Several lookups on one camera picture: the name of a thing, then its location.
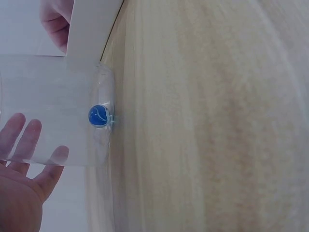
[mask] blue marble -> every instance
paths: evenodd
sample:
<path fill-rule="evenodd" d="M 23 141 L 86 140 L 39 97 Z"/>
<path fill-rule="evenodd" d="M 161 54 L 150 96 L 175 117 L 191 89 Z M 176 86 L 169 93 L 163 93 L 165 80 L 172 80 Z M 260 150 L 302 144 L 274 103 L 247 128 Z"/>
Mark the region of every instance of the blue marble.
<path fill-rule="evenodd" d="M 90 109 L 88 119 L 96 128 L 105 127 L 109 123 L 109 111 L 103 105 L 95 105 Z"/>

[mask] white background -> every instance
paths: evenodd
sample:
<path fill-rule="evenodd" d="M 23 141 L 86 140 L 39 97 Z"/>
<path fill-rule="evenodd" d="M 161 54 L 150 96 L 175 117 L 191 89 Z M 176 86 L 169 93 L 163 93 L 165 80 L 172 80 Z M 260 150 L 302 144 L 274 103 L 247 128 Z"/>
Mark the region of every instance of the white background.
<path fill-rule="evenodd" d="M 0 30 L 0 54 L 63 55 L 40 24 L 39 0 L 0 0 Z M 28 176 L 42 168 L 33 164 Z M 84 168 L 66 167 L 44 204 L 42 232 L 88 231 L 84 187 Z"/>

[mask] wooden board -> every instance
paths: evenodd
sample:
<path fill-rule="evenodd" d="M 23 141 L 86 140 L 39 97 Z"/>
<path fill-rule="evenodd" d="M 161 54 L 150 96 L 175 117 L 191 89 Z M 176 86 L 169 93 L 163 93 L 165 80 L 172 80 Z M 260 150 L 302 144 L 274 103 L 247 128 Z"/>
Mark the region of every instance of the wooden board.
<path fill-rule="evenodd" d="M 127 0 L 92 231 L 309 230 L 308 3 Z"/>

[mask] white card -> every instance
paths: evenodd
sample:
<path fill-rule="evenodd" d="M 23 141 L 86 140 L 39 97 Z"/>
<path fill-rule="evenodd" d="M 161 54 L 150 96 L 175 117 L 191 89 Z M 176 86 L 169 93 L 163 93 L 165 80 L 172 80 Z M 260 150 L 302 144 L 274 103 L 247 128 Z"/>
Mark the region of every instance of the white card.
<path fill-rule="evenodd" d="M 67 66 L 85 69 L 100 61 L 123 0 L 75 0 Z"/>

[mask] human hand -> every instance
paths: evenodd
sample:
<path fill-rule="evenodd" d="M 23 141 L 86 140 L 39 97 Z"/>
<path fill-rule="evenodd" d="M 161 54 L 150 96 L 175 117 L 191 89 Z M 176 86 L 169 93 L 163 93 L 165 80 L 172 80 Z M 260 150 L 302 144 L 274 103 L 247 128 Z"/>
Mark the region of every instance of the human hand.
<path fill-rule="evenodd" d="M 25 124 L 23 114 L 13 115 L 0 131 L 0 156 L 8 157 Z M 17 144 L 12 160 L 30 159 L 41 133 L 37 119 L 29 122 Z M 67 159 L 69 149 L 60 146 L 52 157 Z M 34 179 L 26 174 L 29 164 L 0 161 L 0 231 L 38 232 L 42 221 L 42 205 L 54 190 L 63 167 L 46 165 Z"/>
<path fill-rule="evenodd" d="M 41 0 L 40 20 L 54 44 L 67 52 L 74 0 Z"/>

